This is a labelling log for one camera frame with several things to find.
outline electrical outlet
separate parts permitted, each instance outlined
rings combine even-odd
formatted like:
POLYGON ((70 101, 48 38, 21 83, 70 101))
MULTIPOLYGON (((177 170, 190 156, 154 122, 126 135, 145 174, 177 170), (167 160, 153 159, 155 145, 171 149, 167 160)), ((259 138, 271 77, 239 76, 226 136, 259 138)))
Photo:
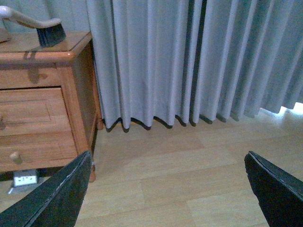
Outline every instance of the electrical outlet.
POLYGON ((28 169, 14 172, 14 187, 38 183, 36 169, 28 169))

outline wooden drawer front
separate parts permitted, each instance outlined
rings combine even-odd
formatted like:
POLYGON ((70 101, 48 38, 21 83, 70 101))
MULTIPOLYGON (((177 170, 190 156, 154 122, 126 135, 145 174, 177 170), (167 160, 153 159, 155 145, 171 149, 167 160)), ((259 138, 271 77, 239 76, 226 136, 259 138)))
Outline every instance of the wooden drawer front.
POLYGON ((54 64, 0 66, 0 89, 59 85, 60 80, 54 64))
POLYGON ((71 132, 0 137, 0 171, 63 166, 77 156, 71 132), (11 159, 19 154, 21 162, 11 159))
POLYGON ((71 131, 61 88, 0 91, 0 136, 71 131))

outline brush bristles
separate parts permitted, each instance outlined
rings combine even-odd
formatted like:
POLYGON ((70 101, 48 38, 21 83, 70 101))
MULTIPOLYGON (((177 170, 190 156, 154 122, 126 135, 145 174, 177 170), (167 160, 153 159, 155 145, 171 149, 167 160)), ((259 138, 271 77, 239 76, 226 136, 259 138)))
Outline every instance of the brush bristles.
POLYGON ((51 47, 62 42, 66 35, 61 24, 47 27, 37 28, 40 46, 51 47))

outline gray curtain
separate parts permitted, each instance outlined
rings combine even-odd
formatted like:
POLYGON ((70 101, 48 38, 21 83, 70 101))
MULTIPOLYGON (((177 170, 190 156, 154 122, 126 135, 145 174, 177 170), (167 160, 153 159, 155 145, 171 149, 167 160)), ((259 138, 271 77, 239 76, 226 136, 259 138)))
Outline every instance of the gray curtain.
MULTIPOLYGON (((0 0, 91 29, 103 117, 151 126, 278 113, 303 102, 300 0, 0 0)), ((5 22, 10 31, 27 28, 5 22)))
POLYGON ((209 0, 193 120, 274 113, 303 94, 302 1, 209 0))
POLYGON ((106 126, 119 117, 125 128, 132 117, 187 123, 202 0, 191 6, 192 30, 188 1, 87 3, 106 126))

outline wooden floor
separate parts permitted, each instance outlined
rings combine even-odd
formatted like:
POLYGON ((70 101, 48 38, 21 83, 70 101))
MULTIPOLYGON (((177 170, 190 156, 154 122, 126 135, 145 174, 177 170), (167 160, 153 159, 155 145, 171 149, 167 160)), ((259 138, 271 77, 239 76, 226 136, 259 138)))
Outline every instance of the wooden floor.
MULTIPOLYGON (((240 122, 98 132, 97 179, 77 227, 268 227, 244 167, 249 150, 303 180, 303 105, 240 122)), ((24 194, 7 195, 0 211, 24 194)))

